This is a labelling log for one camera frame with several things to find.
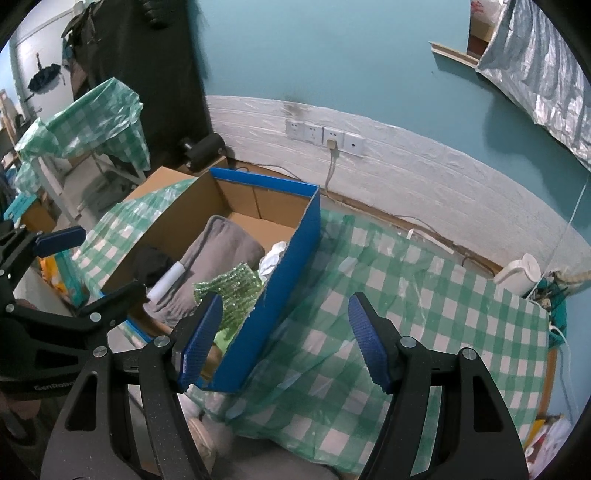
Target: power socket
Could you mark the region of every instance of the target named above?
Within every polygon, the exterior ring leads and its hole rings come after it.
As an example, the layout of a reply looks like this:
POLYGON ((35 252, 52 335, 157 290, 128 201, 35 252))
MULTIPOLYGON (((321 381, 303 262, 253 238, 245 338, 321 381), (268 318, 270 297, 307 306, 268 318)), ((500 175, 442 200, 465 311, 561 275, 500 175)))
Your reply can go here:
POLYGON ((304 122, 299 120, 285 119, 285 134, 294 140, 304 139, 304 122))
POLYGON ((322 136, 322 144, 325 147, 328 147, 327 142, 328 140, 334 140, 336 142, 336 148, 341 150, 343 148, 343 140, 345 138, 345 133, 340 130, 335 130, 334 128, 325 127, 324 134, 322 136))
POLYGON ((365 139, 359 135, 350 134, 345 132, 343 140, 343 152, 357 155, 358 157, 363 156, 365 151, 365 139))
POLYGON ((322 145, 324 128, 316 124, 304 124, 304 140, 314 145, 322 145))

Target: metallic curtain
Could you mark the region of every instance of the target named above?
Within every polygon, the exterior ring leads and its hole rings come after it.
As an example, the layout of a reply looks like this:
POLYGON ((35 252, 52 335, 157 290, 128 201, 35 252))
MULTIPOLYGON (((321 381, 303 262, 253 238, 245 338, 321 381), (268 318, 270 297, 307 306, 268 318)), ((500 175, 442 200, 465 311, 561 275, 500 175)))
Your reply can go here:
POLYGON ((532 0, 505 1, 476 71, 591 171, 589 82, 560 33, 532 0))

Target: white pitcher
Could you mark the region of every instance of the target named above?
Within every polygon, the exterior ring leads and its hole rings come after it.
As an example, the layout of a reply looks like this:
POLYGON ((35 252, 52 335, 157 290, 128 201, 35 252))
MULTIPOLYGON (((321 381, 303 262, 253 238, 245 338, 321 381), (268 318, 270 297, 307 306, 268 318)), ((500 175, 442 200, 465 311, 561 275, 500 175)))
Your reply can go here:
POLYGON ((520 260, 513 260, 497 273, 493 281, 522 297, 539 282, 541 275, 536 259, 530 254, 525 254, 520 260))

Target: folded black umbrella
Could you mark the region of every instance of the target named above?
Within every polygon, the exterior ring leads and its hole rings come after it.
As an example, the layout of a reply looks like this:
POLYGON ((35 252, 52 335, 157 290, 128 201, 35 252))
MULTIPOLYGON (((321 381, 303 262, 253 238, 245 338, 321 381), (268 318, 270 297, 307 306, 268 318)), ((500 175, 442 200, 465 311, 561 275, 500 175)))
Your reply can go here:
POLYGON ((29 81, 28 89, 33 93, 39 93, 47 85, 49 85, 61 72, 61 65, 52 63, 48 67, 41 66, 41 60, 39 60, 39 54, 37 56, 37 67, 39 71, 33 75, 33 78, 29 81))

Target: bolt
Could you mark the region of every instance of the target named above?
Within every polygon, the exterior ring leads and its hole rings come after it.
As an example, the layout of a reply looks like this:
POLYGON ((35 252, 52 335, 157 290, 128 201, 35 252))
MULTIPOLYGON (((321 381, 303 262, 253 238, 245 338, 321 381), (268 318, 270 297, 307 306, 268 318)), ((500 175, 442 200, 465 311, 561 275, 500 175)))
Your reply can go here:
POLYGON ((154 339, 155 346, 167 346, 170 343, 170 338, 166 335, 160 335, 154 339))
POLYGON ((464 350, 462 350, 462 355, 468 360, 476 360, 478 357, 478 354, 471 348, 464 348, 464 350))
POLYGON ((400 339, 400 345, 406 348, 414 348, 417 346, 417 341, 413 337, 402 337, 400 339))
POLYGON ((105 346, 98 346, 95 348, 95 351, 92 352, 92 354, 97 357, 100 358, 102 356, 105 356, 107 354, 107 352, 109 351, 109 349, 105 346))

